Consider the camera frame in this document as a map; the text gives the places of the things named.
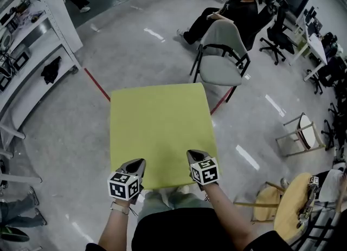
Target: white shelving unit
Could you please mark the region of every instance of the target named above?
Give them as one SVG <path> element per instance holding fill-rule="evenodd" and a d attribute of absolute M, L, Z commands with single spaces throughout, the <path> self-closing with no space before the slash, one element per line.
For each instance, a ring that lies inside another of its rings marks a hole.
<path fill-rule="evenodd" d="M 27 46 L 31 52 L 31 56 L 27 63 L 14 75 L 4 92 L 0 92 L 0 124 L 8 127 L 0 129 L 1 139 L 3 143 L 3 152 L 10 145 L 16 131 L 21 127 L 26 117 L 31 110 L 37 105 L 41 98 L 73 67 L 81 68 L 74 56 L 72 49 L 77 50 L 82 46 L 77 33 L 72 30 L 72 22 L 66 19 L 66 16 L 61 17 L 58 12 L 62 11 L 62 15 L 66 15 L 67 11 L 63 5 L 62 0 L 31 0 L 29 6 L 30 13 L 43 11 L 43 14 L 38 18 L 35 23 L 28 22 L 21 29 L 17 29 L 12 35 L 14 41 L 10 46 L 8 53 L 12 53 L 16 47 L 21 43 L 32 42 Z M 21 0 L 13 0 L 8 7 L 1 13 L 2 18 L 10 11 L 12 7 L 16 7 L 21 3 Z M 54 9 L 55 16 L 58 17 L 59 23 L 56 22 L 52 11 Z M 50 64 L 57 57 L 61 57 L 59 64 L 58 76 L 54 84 L 46 84 L 44 78 L 41 76 L 43 68 Z M 2 174 L 0 172 L 0 180 L 6 179 L 8 181 L 18 182 L 33 182 L 38 179 L 25 178 Z"/>

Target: white sneaker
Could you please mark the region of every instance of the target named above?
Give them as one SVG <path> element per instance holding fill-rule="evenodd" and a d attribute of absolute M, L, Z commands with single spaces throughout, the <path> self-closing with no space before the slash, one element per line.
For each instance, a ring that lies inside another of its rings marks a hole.
<path fill-rule="evenodd" d="M 182 30 L 182 29 L 177 29 L 177 31 L 176 31 L 177 36 L 182 36 L 183 37 L 184 33 L 185 33 L 185 31 Z"/>
<path fill-rule="evenodd" d="M 180 186 L 179 188 L 177 188 L 176 192 L 188 194 L 189 193 L 189 186 L 188 185 Z"/>
<path fill-rule="evenodd" d="M 287 189 L 289 186 L 289 182 L 287 181 L 286 178 L 282 178 L 281 179 L 281 187 L 283 187 L 284 189 Z"/>
<path fill-rule="evenodd" d="M 83 7 L 80 12 L 81 13 L 85 13 L 85 12 L 88 12 L 91 8 L 90 7 Z"/>

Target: wall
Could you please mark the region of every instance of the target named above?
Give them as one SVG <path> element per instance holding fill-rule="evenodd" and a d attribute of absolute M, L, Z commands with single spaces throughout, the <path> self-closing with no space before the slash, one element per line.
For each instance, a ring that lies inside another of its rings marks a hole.
<path fill-rule="evenodd" d="M 338 38 L 338 43 L 347 54 L 347 9 L 339 0 L 309 0 L 306 9 L 314 6 L 317 11 L 316 18 L 322 23 L 321 34 L 332 32 Z"/>

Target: black sleeve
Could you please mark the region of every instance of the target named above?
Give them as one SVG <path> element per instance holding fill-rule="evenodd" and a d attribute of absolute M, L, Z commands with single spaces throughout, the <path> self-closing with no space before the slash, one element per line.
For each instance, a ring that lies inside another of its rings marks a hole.
<path fill-rule="evenodd" d="M 285 242 L 276 231 L 269 231 L 252 241 L 243 251 L 292 251 L 291 247 Z"/>
<path fill-rule="evenodd" d="M 104 250 L 103 247 L 98 246 L 97 244 L 88 243 L 86 246 L 86 251 L 106 251 L 106 250 Z"/>

